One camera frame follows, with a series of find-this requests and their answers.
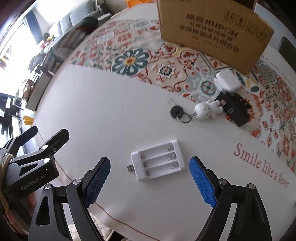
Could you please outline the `right dark dining chair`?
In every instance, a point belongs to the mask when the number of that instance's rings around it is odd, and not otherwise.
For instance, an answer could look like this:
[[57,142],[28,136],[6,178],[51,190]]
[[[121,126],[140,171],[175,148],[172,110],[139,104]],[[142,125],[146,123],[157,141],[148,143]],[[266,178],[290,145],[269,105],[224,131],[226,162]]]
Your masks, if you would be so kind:
[[285,36],[281,38],[277,51],[281,54],[281,56],[287,61],[287,63],[295,71],[296,48]]

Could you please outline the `white square charger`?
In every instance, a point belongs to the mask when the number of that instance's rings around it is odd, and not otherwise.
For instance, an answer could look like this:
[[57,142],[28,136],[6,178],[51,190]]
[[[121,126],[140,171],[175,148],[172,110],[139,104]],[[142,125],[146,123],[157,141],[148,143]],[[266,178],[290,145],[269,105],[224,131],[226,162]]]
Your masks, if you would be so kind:
[[229,69],[219,71],[214,77],[214,83],[219,90],[230,93],[237,91],[241,87],[240,81]]

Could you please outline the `patterned table runner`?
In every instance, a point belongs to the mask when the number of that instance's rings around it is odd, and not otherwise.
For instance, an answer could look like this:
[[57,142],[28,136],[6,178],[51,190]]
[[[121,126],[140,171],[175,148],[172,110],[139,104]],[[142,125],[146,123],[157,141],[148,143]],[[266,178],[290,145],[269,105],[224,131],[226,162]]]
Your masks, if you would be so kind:
[[[109,21],[97,29],[70,63],[127,76],[194,102],[214,100],[221,61],[161,38],[157,20]],[[249,104],[246,130],[295,170],[295,92],[261,57],[247,75],[231,71]]]

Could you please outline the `orange plastic crate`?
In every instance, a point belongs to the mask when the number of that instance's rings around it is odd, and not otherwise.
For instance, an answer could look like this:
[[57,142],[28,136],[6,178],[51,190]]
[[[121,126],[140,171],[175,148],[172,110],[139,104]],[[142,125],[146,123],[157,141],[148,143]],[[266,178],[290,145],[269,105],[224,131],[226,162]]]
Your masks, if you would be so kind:
[[132,8],[138,4],[148,4],[148,3],[152,3],[151,0],[126,0],[125,1],[127,4],[128,8]]

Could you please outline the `grey sofa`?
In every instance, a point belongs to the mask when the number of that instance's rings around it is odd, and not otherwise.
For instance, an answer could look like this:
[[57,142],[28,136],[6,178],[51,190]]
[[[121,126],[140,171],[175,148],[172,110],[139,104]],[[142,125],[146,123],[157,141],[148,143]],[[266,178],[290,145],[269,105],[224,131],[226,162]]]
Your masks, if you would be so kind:
[[98,18],[102,16],[102,14],[102,9],[100,9],[94,1],[85,1],[76,6],[63,18],[53,23],[47,33],[49,36],[58,38],[67,33],[71,28],[81,23],[84,18],[89,16]]

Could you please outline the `white battery charger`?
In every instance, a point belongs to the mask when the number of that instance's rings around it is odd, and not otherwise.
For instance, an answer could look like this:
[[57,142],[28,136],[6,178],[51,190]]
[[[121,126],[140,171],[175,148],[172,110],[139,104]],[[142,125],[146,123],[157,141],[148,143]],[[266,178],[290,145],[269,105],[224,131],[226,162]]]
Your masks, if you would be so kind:
[[185,169],[185,161],[178,140],[135,151],[130,154],[132,164],[128,172],[134,172],[137,180],[148,181]]

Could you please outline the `black clip device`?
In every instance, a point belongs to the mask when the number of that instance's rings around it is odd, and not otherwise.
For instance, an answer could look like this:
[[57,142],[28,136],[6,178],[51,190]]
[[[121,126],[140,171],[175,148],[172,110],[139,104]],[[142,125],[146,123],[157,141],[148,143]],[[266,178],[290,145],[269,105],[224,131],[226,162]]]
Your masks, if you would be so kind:
[[231,118],[238,127],[248,123],[251,105],[247,103],[239,94],[221,91],[215,100],[220,101],[224,112]]

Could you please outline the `white rabbit keychain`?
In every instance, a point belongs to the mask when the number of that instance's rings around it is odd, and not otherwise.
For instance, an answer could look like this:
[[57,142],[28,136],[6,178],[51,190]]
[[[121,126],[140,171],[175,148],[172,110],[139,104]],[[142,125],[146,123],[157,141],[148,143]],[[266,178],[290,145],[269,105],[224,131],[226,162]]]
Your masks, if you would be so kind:
[[194,118],[204,121],[221,115],[223,107],[219,100],[201,102],[195,105],[193,113],[188,114],[180,105],[174,105],[170,109],[170,115],[181,123],[190,123]]

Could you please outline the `brown cardboard box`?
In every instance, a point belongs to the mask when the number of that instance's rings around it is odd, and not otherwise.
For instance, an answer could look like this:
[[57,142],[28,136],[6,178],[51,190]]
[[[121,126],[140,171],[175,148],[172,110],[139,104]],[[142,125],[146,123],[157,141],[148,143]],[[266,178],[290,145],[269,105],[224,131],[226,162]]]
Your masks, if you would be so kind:
[[272,27],[236,1],[157,1],[161,37],[204,52],[246,75],[271,37]]

